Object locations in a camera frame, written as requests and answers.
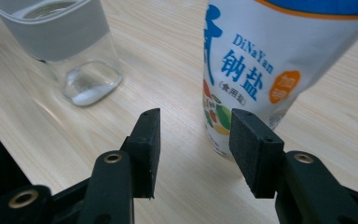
vegetable illustration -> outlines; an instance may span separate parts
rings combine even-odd
[[[212,97],[218,104],[222,104],[222,102],[219,100],[219,98],[217,98],[215,95],[212,94]]]
[[[211,116],[211,119],[213,120],[213,122],[216,123],[217,122],[216,114],[212,110],[210,110],[209,115]]]
[[[216,116],[226,129],[231,128],[231,112],[223,105],[216,105]]]
[[[212,98],[211,92],[209,91],[209,87],[208,87],[208,84],[206,83],[205,79],[203,79],[203,89],[204,89],[205,95],[208,96],[209,98]]]
[[[209,116],[209,113],[208,113],[208,111],[206,111],[206,110],[205,110],[205,117],[206,117],[206,120],[208,121],[208,124],[209,124],[211,127],[213,127],[211,117]]]
[[[227,130],[226,128],[224,128],[220,125],[217,125],[217,124],[214,125],[213,127],[218,133],[223,134],[223,135],[229,135],[229,130]]]

plastic bag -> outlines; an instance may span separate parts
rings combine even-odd
[[[215,151],[231,154],[232,108],[251,111],[274,129],[357,38],[355,0],[210,0],[203,108]]]

light wood surface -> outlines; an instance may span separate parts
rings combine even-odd
[[[201,101],[205,0],[103,0],[125,79],[97,105],[67,103],[0,20],[0,140],[34,184],[53,193],[119,149],[139,115],[161,108],[156,199],[135,200],[136,223],[278,223],[240,170],[205,134]],[[301,94],[276,130],[285,150],[319,157],[358,190],[358,42]]]

metal screw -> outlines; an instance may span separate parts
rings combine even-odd
[[[115,163],[115,162],[121,161],[122,158],[123,157],[120,154],[112,153],[112,154],[105,156],[105,158],[103,160],[106,163]]]
[[[34,202],[37,199],[39,193],[34,189],[27,189],[18,193],[9,202],[8,206],[11,208],[22,208]]]
[[[302,153],[297,153],[295,155],[295,159],[297,161],[307,163],[307,164],[313,163],[313,158],[311,156],[308,156],[308,155],[302,154]]]

